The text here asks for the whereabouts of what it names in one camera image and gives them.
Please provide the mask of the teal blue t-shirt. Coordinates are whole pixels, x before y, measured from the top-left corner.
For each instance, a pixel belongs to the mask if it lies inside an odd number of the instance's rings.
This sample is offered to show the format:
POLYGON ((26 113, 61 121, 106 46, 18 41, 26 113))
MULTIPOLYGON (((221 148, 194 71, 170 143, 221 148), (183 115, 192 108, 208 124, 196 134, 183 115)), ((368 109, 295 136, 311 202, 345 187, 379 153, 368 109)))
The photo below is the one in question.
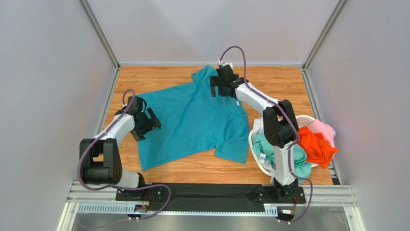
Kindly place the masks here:
POLYGON ((208 150, 222 159, 246 162, 248 115, 240 101, 211 96, 210 77, 216 73, 207 65, 192 74, 190 83, 141 95, 161 123, 138 142, 142 170, 208 150))

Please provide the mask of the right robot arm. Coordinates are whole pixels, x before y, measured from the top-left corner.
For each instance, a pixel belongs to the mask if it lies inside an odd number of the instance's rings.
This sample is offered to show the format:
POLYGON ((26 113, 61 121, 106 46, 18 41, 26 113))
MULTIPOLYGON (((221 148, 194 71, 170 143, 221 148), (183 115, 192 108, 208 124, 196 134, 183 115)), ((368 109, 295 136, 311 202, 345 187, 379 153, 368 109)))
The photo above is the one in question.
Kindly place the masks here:
POLYGON ((217 75, 210 77, 211 96, 232 97, 242 101, 262 115, 263 134, 273 146, 275 171, 273 186, 257 190, 259 199, 292 203, 299 195, 298 177, 294 172, 294 145, 299 140, 298 124, 288 100, 276 100, 256 89, 244 77, 233 72, 230 63, 219 63, 217 75))

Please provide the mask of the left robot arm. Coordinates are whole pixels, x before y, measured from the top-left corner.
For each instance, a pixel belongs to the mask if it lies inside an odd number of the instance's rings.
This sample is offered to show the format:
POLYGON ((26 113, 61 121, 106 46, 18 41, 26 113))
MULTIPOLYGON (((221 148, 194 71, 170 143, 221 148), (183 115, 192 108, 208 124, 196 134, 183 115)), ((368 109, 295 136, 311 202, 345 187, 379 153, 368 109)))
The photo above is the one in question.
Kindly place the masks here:
POLYGON ((139 142, 156 128, 161 128, 161 123, 147 107, 147 102, 141 97, 130 96, 108 127, 94 138, 80 142, 77 177, 81 184, 91 191, 109 187, 120 190, 138 188, 141 175, 123 169, 119 145, 128 134, 139 142))

